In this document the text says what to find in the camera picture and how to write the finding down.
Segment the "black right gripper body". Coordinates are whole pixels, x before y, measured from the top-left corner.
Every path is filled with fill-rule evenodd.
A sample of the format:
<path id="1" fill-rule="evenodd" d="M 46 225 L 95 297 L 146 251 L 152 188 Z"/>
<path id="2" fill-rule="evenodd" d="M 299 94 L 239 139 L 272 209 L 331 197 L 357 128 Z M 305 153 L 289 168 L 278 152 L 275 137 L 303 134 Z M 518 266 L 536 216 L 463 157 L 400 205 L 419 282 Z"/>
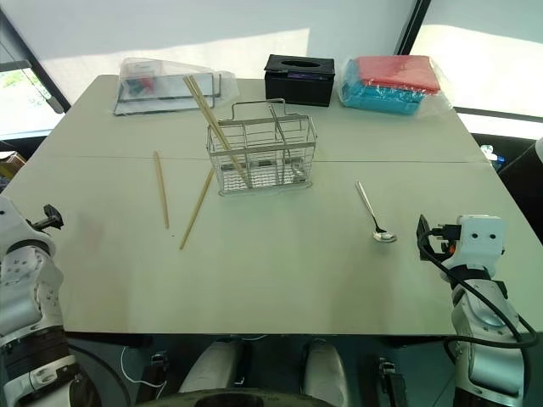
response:
<path id="1" fill-rule="evenodd" d="M 456 243 L 460 239 L 462 227 L 460 225 L 444 224 L 429 230 L 429 235 L 441 241 L 441 252 L 436 253 L 430 243 L 428 252 L 432 255 L 453 255 L 456 252 Z"/>

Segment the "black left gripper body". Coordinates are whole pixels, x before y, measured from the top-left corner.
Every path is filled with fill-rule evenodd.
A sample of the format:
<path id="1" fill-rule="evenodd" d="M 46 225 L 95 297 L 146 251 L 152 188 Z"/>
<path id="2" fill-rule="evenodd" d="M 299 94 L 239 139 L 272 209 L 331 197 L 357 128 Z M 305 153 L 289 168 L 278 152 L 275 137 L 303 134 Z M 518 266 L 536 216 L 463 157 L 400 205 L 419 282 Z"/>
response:
<path id="1" fill-rule="evenodd" d="M 64 226 L 64 221 L 60 212 L 54 208 L 51 204 L 45 204 L 43 206 L 43 213 L 45 218 L 36 222 L 27 220 L 26 223 L 36 231 L 45 231 L 48 228 L 54 228 L 61 230 Z"/>

